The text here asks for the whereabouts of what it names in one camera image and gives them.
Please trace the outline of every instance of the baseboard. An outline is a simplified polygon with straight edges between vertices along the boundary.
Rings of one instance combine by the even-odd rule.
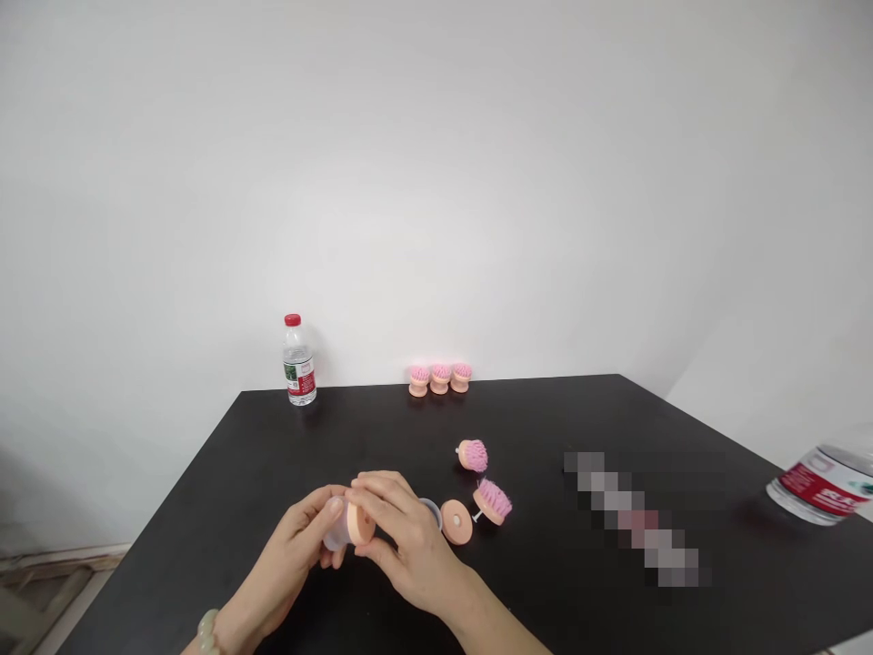
[[[0,559],[0,584],[7,587],[30,580],[58,578],[70,575],[80,567],[94,571],[114,569],[130,546],[131,544],[115,544]]]

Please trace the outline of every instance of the brush bristle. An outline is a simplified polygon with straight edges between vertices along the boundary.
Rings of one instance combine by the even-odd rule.
[[[479,439],[468,441],[464,446],[464,457],[467,459],[467,464],[476,473],[481,473],[488,468],[488,451],[485,450],[485,444]]]
[[[469,364],[455,364],[455,375],[470,378],[473,375],[473,368]]]
[[[428,371],[425,367],[411,367],[409,369],[409,376],[413,380],[427,382],[427,380],[430,378],[430,371]]]
[[[485,478],[479,480],[479,491],[488,506],[504,519],[512,511],[512,503],[507,495],[491,480]]]
[[[434,364],[434,378],[448,379],[452,375],[452,369],[445,364]]]

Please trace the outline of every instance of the pixelated blur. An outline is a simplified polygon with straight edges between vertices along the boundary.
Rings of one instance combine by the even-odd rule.
[[[564,473],[576,474],[576,491],[602,516],[603,530],[623,533],[621,548],[643,551],[644,566],[657,573],[658,587],[709,586],[711,571],[702,565],[700,552],[686,547],[686,533],[672,527],[668,510],[647,508],[646,494],[634,489],[631,473],[607,470],[602,452],[564,453]]]

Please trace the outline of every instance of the brush head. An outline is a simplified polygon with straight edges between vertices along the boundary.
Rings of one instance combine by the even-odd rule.
[[[503,490],[491,480],[482,478],[478,486],[479,488],[473,493],[473,500],[493,523],[501,525],[503,519],[512,511],[512,503]]]
[[[469,380],[473,377],[473,367],[469,364],[455,364],[455,377],[458,379]]]
[[[421,384],[425,385],[430,379],[430,371],[428,371],[425,367],[410,367],[409,379],[413,382],[420,382]]]
[[[488,451],[485,449],[485,444],[479,439],[461,441],[457,456],[461,460],[461,466],[465,469],[481,473],[488,468]]]
[[[448,382],[452,377],[452,369],[445,364],[434,364],[431,370],[434,372],[434,379]]]

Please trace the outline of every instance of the bracelet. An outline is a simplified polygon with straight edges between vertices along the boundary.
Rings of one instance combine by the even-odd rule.
[[[221,655],[216,646],[216,637],[213,634],[213,630],[216,628],[216,616],[218,616],[218,610],[208,611],[200,620],[200,625],[197,626],[197,640],[203,655]]]

